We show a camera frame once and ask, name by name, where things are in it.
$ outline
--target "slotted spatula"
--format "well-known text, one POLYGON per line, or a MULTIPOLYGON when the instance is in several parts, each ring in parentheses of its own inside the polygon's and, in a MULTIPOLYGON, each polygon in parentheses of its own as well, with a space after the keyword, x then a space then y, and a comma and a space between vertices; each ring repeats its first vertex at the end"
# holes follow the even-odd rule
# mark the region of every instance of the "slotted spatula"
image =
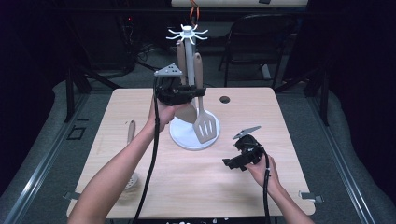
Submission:
MULTIPOLYGON (((187 69, 186 69, 186 51, 184 49, 183 41, 178 40, 177 45, 177 65, 183 73, 181 77, 181 84, 186 85, 187 69)), ((178 119, 184 120, 188 123, 194 123, 197 120, 197 109, 193 103, 189 103, 186 107, 179 109, 175 116, 178 119)))
MULTIPOLYGON (((204 74, 202 58, 199 53, 194 55, 194 73, 196 87, 204 86, 204 74)), ((199 142, 205 143, 217 136, 216 119, 204 110, 204 102, 202 96, 198 97, 199 114, 197 120, 193 124, 195 134, 199 142)))

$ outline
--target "table surface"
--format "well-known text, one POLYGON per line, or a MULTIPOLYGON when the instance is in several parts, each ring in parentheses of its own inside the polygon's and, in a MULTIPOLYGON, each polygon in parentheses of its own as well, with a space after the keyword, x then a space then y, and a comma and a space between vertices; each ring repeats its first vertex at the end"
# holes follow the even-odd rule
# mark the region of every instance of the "table surface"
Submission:
MULTIPOLYGON (((259 0, 195 0, 199 7, 306 7, 308 0, 271 0, 270 4, 259 0)), ((186 0, 172 0, 172 7, 191 7, 186 0)))
MULTIPOLYGON (((136 122, 136 133, 143 128, 151 96, 151 89, 113 92, 76 192, 82 192, 93 175, 125 147, 132 119, 136 122)), ((281 184, 308 215, 315 212, 312 202, 298 196, 299 191, 309 189, 272 89, 207 88, 204 106, 219 119, 218 140, 204 150, 190 151, 176 145, 169 125, 165 128, 160 134, 141 218, 263 217, 262 188, 249 171, 230 170, 222 162, 240 154, 233 146, 236 141, 233 136, 258 125, 262 127, 251 135, 275 158, 281 184), (222 103, 221 96, 228 96, 230 103, 222 103)), ((108 218, 134 216, 149 170, 152 146, 153 143, 136 168, 139 179, 129 199, 118 200, 108 218)), ((75 203, 74 200, 70 203, 67 215, 75 203)), ((271 216, 281 216, 270 198, 269 209, 271 216)))

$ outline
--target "black chair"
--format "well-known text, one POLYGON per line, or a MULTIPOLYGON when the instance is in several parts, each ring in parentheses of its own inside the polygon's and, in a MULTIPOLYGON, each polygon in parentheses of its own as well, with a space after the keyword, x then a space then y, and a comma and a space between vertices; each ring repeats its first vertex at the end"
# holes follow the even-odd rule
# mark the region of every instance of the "black chair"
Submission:
POLYGON ((224 87, 227 87, 230 64, 276 64, 275 87, 286 39, 296 26, 288 15, 252 14, 238 19, 228 33, 219 71, 225 59, 224 87))

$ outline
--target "forearm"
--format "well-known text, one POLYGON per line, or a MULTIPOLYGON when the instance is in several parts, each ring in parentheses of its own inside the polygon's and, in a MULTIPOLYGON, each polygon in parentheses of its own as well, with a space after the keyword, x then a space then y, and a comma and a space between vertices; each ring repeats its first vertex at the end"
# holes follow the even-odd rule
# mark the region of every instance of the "forearm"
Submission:
POLYGON ((269 194, 279 207, 287 223, 314 223, 281 186, 278 186, 273 191, 269 192, 269 194))
POLYGON ((153 137, 154 125, 150 123, 92 178, 70 214, 69 223, 104 222, 153 137))

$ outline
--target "gray carpet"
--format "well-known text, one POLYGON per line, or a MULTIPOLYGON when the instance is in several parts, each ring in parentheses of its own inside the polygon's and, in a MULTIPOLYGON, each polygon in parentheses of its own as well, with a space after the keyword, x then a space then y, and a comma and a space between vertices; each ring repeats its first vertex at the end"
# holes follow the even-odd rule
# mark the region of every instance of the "gray carpet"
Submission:
MULTIPOLYGON (((221 87, 223 72, 217 71, 219 55, 205 56, 204 50, 201 53, 205 67, 204 83, 208 88, 221 87)), ((176 54, 173 51, 153 50, 147 56, 146 63, 156 67, 164 67, 176 59, 176 54)), ((126 88, 150 88, 153 80, 152 74, 152 71, 137 65, 131 74, 114 77, 111 80, 126 88)), ((107 72, 103 75, 109 76, 111 73, 107 72)), ((260 77, 256 67, 235 69, 230 77, 236 80, 230 81, 230 86, 269 86, 271 84, 265 81, 240 81, 260 77)), ((48 122, 43 127, 26 162, 1 197, 2 222, 6 220, 30 176, 34 173, 42 158, 53 147, 58 136, 62 140, 58 144, 59 153, 56 154, 54 163, 35 197, 30 201, 30 206, 22 211, 21 223, 66 222, 65 213, 68 201, 63 196, 67 191, 74 191, 76 187, 111 94, 111 90, 98 81, 90 79, 90 82, 93 86, 91 94, 81 95, 76 91, 80 110, 77 111, 67 128, 63 124, 66 111, 64 83, 54 88, 56 102, 49 115, 48 122)), ((316 223, 362 223, 339 170, 334 165, 331 145, 322 131, 320 120, 316 118, 318 112, 312 107, 312 99, 304 97, 303 87, 304 83, 289 91, 279 93, 276 97, 290 131, 308 186, 312 192, 321 195, 324 199, 324 203, 316 203, 317 211, 312 218, 316 223)), ((337 98, 332 94, 329 100, 329 122, 329 129, 342 150, 357 184, 361 187, 362 196, 367 202, 375 222, 396 223, 394 204, 376 187, 364 166, 356 158, 350 144, 347 122, 337 98)), ((126 220, 113 221, 116 223, 127 222, 126 220)), ((176 222, 176 220, 149 220, 146 223, 166 223, 167 221, 170 223, 176 222)), ((191 223, 202 221, 211 223, 211 220, 190 220, 191 223)), ((277 221, 278 223, 284 223, 282 217, 279 217, 277 221)), ((219 218, 218 223, 262 223, 262 219, 236 218, 224 220, 219 218)))

